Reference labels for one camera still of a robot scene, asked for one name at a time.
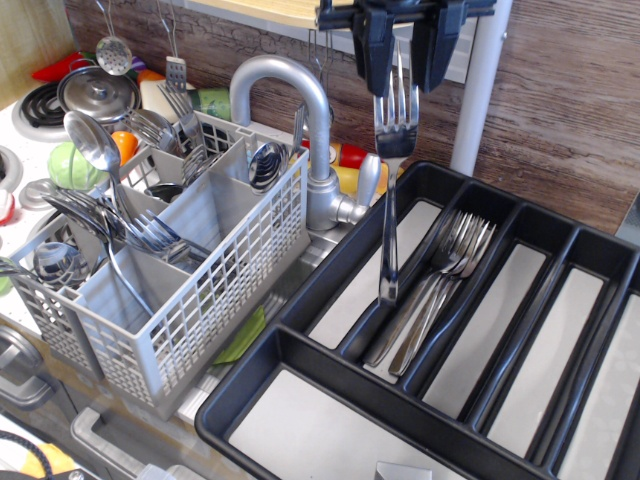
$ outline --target stove burner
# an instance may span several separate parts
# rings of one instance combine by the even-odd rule
[[[36,88],[24,98],[21,110],[32,127],[61,127],[64,111],[58,102],[58,82]]]

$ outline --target red object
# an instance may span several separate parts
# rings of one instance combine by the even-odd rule
[[[31,77],[42,82],[59,82],[71,70],[91,65],[81,52],[75,52],[59,62],[38,70],[31,74]]]
[[[16,199],[6,190],[0,190],[0,225],[9,223],[16,209]]]
[[[304,139],[302,146],[309,148],[309,140]],[[347,168],[359,169],[368,153],[366,150],[348,143],[331,142],[329,148],[331,149],[331,163]]]

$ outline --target gray faucet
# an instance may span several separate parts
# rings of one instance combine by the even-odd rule
[[[251,123],[251,87],[261,78],[269,77],[284,80],[294,86],[302,95],[309,111],[311,170],[307,181],[307,227],[310,230],[329,230],[339,222],[356,223],[366,213],[368,202],[375,192],[380,160],[377,157],[368,159],[367,165],[372,167],[361,170],[367,173],[360,174],[357,201],[340,193],[338,176],[331,169],[329,160],[329,101],[322,85],[309,70],[293,60],[277,55],[261,55],[247,60],[231,79],[229,98],[232,121],[243,126]]]

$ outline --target black cable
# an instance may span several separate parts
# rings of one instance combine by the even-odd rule
[[[51,463],[49,463],[49,460],[47,459],[45,454],[42,452],[42,450],[40,450],[37,446],[35,446],[29,440],[22,438],[21,436],[16,435],[14,433],[6,432],[4,430],[0,430],[0,440],[9,440],[29,450],[31,453],[33,453],[36,456],[36,458],[40,461],[42,468],[44,468],[44,474],[45,474],[44,480],[54,480]]]

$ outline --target wooden wall panel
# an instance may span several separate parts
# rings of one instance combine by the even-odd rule
[[[113,0],[116,33],[150,68],[164,70],[166,34],[155,0]],[[106,26],[93,0],[65,0],[76,39],[92,50]],[[181,8],[178,48],[196,86],[228,85],[246,59],[284,55],[307,62],[304,42]],[[475,175],[504,190],[613,233],[640,187],[640,10],[624,0],[515,0]],[[464,87],[445,82],[421,99],[413,159],[446,165]],[[369,150],[372,102],[354,59],[338,53],[329,97],[332,136]],[[300,97],[262,80],[256,121],[293,128]]]
[[[0,2],[0,109],[41,85],[31,78],[74,51],[63,0]]]

